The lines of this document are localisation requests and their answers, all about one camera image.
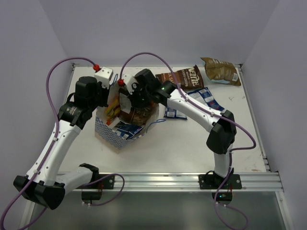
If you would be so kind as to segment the dark brown chips bag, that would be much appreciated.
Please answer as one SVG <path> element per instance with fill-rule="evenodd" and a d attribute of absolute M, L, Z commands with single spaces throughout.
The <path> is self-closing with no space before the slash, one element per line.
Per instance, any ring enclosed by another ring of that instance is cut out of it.
<path fill-rule="evenodd" d="M 127 90 L 120 88 L 118 93 L 120 106 L 119 118 L 122 122 L 136 126 L 143 126 L 155 114 L 157 105 L 152 103 L 145 108 L 136 108 L 131 105 Z"/>

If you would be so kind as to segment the dark blue snack bag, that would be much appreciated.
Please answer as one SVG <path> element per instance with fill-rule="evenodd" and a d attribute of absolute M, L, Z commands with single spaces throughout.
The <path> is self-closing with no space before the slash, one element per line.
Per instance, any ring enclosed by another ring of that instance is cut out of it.
<path fill-rule="evenodd" d="M 172 109 L 170 107 L 165 108 L 164 118 L 170 118 L 170 119 L 180 119 L 180 120 L 187 120 L 187 116 L 183 114 L 182 112 Z"/>

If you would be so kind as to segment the blue checkered paper bag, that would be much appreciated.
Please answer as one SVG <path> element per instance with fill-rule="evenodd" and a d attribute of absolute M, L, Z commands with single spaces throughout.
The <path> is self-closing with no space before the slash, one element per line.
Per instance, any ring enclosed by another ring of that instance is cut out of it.
<path fill-rule="evenodd" d="M 116 74 L 114 77 L 112 77 L 111 82 L 110 82 L 110 95 L 108 99 L 108 106 L 117 97 L 119 97 L 118 91 L 120 88 L 127 90 L 126 87 L 120 87 L 118 85 L 118 74 Z M 155 114 L 148 120 L 148 122 L 145 125 L 143 125 L 144 126 L 143 130 L 134 138 L 124 140 L 120 138 L 119 136 L 117 136 L 115 134 L 115 131 L 113 130 L 113 127 L 121 121 L 119 116 L 110 125 L 106 124 L 105 110 L 107 109 L 107 107 L 104 107 L 104 108 L 98 107 L 96 110 L 95 126 L 94 126 L 95 135 L 96 137 L 100 137 L 103 140 L 107 141 L 108 143 L 112 144 L 117 149 L 122 149 L 129 143 L 143 137 L 144 135 L 146 135 L 148 131 L 150 131 L 155 126 L 157 122 L 163 121 L 163 119 L 160 118 L 159 105 L 157 105 Z"/>

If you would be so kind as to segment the brown kettle chips bag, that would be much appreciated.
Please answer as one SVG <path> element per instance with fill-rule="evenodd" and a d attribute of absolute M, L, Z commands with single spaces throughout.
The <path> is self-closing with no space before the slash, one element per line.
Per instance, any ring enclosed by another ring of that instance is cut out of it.
<path fill-rule="evenodd" d="M 161 83 L 170 81 L 175 84 L 176 79 L 177 83 L 180 84 L 181 89 L 184 91 L 199 90 L 204 88 L 203 78 L 197 65 L 194 67 L 178 70 L 174 72 L 174 74 L 175 78 L 171 72 L 156 74 L 156 77 Z"/>

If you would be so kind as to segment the blue white milk snack pack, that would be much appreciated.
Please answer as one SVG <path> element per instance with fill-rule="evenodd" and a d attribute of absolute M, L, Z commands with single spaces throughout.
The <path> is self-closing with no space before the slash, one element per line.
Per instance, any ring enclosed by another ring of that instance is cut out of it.
<path fill-rule="evenodd" d="M 128 140 L 137 136 L 143 130 L 143 128 L 144 126 L 126 124 L 120 121 L 113 127 L 113 130 L 117 136 L 124 140 Z"/>

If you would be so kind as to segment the blue white snack bag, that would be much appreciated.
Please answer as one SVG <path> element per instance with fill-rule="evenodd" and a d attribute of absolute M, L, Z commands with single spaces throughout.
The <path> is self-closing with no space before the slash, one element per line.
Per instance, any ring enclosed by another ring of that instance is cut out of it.
<path fill-rule="evenodd" d="M 188 95 L 194 98 L 196 101 L 208 106 L 211 109 L 215 109 L 221 112 L 225 111 L 225 108 L 220 106 L 218 102 L 215 100 L 208 87 L 199 90 L 190 91 L 188 92 Z"/>

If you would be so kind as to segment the light blue snack bag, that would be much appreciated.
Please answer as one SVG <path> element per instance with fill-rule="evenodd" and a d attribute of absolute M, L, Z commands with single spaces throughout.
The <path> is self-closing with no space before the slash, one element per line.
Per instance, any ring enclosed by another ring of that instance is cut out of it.
<path fill-rule="evenodd" d="M 210 81 L 241 86 L 239 73 L 234 64 L 211 57 L 201 57 L 201 60 L 204 62 L 204 69 Z"/>

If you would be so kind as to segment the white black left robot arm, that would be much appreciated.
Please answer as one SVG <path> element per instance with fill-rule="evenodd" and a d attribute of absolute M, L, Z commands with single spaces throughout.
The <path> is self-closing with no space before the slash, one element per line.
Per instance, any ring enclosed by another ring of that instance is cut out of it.
<path fill-rule="evenodd" d="M 90 164 L 80 164 L 75 171 L 63 176 L 58 176 L 58 171 L 71 144 L 92 118 L 93 111 L 107 106 L 108 95 L 109 87 L 105 82 L 90 76 L 79 78 L 75 92 L 69 95 L 74 100 L 67 100 L 60 108 L 54 133 L 39 158 L 25 176 L 18 175 L 13 181 L 25 199 L 54 210 L 72 190 L 83 185 L 98 186 L 99 169 Z"/>

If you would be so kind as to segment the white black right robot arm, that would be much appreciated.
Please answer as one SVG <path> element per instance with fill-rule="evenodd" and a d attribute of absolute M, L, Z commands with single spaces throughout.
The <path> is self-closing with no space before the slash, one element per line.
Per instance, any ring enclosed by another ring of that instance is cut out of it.
<path fill-rule="evenodd" d="M 135 76 L 124 74 L 122 79 L 133 107 L 162 104 L 182 112 L 201 125 L 209 133 L 206 145 L 214 153 L 214 184 L 219 188 L 230 184 L 229 151 L 236 135 L 234 115 L 230 111 L 221 112 L 203 105 L 179 90 L 174 83 L 168 80 L 161 83 L 149 69 L 143 69 Z"/>

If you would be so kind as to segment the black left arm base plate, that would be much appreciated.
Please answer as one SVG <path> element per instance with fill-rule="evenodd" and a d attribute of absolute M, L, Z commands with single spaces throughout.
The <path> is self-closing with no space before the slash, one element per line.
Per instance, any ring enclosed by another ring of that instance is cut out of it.
<path fill-rule="evenodd" d="M 92 203 L 101 199 L 104 190 L 111 190 L 114 188 L 115 176 L 108 176 L 95 184 L 83 186 L 81 199 L 83 202 Z"/>

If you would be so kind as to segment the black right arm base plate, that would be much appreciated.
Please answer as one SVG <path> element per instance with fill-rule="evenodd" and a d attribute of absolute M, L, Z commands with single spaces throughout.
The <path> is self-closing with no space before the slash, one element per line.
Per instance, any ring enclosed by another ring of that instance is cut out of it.
<path fill-rule="evenodd" d="M 223 177 L 220 177 L 214 173 L 209 171 L 206 174 L 199 174 L 198 175 L 198 182 L 200 189 L 202 190 L 214 190 L 212 192 L 212 197 L 215 197 L 216 190 L 224 181 Z M 231 174 L 227 181 L 223 184 L 221 189 L 219 190 L 216 201 L 229 204 L 233 199 L 233 190 L 240 190 L 242 189 L 242 183 L 239 174 Z"/>

